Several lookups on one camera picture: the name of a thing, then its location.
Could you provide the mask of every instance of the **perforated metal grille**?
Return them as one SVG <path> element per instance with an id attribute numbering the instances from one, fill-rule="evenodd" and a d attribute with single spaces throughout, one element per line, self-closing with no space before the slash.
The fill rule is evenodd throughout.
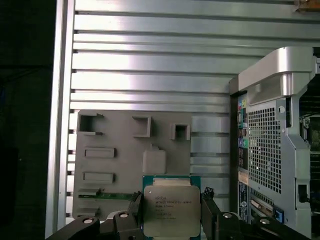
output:
<path id="1" fill-rule="evenodd" d="M 268 198 L 267 196 L 263 195 L 262 193 L 254 190 L 253 188 L 251 188 L 251 194 L 256 196 L 258 199 L 261 199 L 265 203 L 270 204 L 271 206 L 274 205 L 274 201 L 272 201 L 270 198 Z"/>
<path id="2" fill-rule="evenodd" d="M 248 113 L 249 179 L 281 194 L 281 130 L 275 108 Z"/>

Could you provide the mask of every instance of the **cpu processor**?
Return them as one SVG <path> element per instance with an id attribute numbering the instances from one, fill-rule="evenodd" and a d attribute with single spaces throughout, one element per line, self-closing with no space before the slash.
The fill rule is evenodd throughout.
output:
<path id="1" fill-rule="evenodd" d="M 199 238 L 199 176 L 143 177 L 143 233 L 150 238 Z"/>

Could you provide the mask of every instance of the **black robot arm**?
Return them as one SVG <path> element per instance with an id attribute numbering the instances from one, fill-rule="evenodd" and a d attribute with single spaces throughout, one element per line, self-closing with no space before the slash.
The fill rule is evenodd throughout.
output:
<path id="1" fill-rule="evenodd" d="M 246 224 L 232 212 L 221 212 L 207 187 L 201 194 L 201 224 L 208 240 L 308 240 L 309 238 L 270 217 Z M 143 240 L 143 195 L 135 193 L 127 211 L 100 224 L 97 217 L 81 216 L 47 240 Z"/>

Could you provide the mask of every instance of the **metal screw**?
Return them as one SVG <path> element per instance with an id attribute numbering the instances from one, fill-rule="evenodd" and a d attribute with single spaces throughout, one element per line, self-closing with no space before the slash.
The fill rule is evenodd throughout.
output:
<path id="1" fill-rule="evenodd" d="M 83 221 L 84 224 L 90 224 L 90 223 L 92 223 L 92 222 L 93 222 L 93 220 L 92 220 L 91 218 L 87 218 L 87 219 L 85 219 L 85 220 Z"/>
<path id="2" fill-rule="evenodd" d="M 224 216 L 226 219 L 232 218 L 232 215 L 231 215 L 230 213 L 225 213 L 225 214 L 223 214 L 223 216 Z"/>
<path id="3" fill-rule="evenodd" d="M 270 223 L 268 219 L 264 219 L 264 218 L 260 219 L 260 222 L 262 224 L 269 224 Z"/>
<path id="4" fill-rule="evenodd" d="M 126 218 L 128 217 L 128 213 L 121 213 L 119 216 L 120 218 Z"/>

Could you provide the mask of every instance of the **aluminum extrusion wall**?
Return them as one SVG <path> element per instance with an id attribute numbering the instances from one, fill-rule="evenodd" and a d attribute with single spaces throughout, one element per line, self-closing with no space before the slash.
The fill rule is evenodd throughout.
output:
<path id="1" fill-rule="evenodd" d="M 320 45 L 320 15 L 290 0 L 59 0 L 57 13 L 47 236 L 72 221 L 79 110 L 193 113 L 190 172 L 228 211 L 229 80 L 274 49 Z"/>

